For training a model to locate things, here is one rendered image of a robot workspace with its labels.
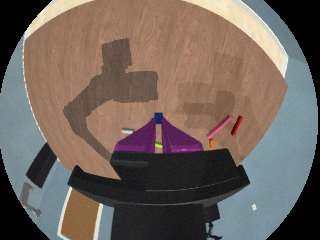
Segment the lime green rod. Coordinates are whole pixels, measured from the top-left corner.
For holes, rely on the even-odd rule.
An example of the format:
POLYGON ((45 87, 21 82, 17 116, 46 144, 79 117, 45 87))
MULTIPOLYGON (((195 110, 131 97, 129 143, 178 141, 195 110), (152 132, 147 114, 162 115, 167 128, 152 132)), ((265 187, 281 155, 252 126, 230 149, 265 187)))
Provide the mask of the lime green rod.
POLYGON ((156 141, 156 142, 155 142, 155 146, 162 148, 162 143, 156 141))

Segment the small blue block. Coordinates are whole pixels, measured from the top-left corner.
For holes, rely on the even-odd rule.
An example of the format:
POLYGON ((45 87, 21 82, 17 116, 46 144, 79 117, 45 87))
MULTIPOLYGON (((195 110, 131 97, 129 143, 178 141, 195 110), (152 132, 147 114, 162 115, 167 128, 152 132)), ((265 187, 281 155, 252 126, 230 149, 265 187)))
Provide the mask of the small blue block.
POLYGON ((154 113, 156 124, 162 124, 163 113, 154 113))

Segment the red block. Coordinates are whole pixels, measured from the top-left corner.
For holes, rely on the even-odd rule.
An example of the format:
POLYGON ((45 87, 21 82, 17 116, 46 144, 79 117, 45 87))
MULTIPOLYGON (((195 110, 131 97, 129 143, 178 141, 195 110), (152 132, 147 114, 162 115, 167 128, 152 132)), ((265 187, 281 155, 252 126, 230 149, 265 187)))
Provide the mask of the red block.
POLYGON ((240 123, 241 123, 242 118, 243 118, 242 116, 238 117, 238 119, 236 121, 236 124, 235 124, 235 126, 234 126, 234 128, 233 128, 233 130, 231 132, 231 135, 235 135, 235 133, 236 133, 236 131, 237 131, 237 129, 238 129, 240 123))

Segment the pink rectangular block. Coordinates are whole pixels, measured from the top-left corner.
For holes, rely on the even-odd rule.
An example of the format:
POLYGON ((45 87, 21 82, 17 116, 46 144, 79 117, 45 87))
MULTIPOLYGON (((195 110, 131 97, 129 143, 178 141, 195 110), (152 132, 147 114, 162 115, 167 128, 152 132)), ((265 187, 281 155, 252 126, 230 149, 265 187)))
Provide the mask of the pink rectangular block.
POLYGON ((216 126, 210 133, 207 134, 208 138, 211 138, 216 134, 222 127, 224 127, 232 118, 228 115, 218 126, 216 126))

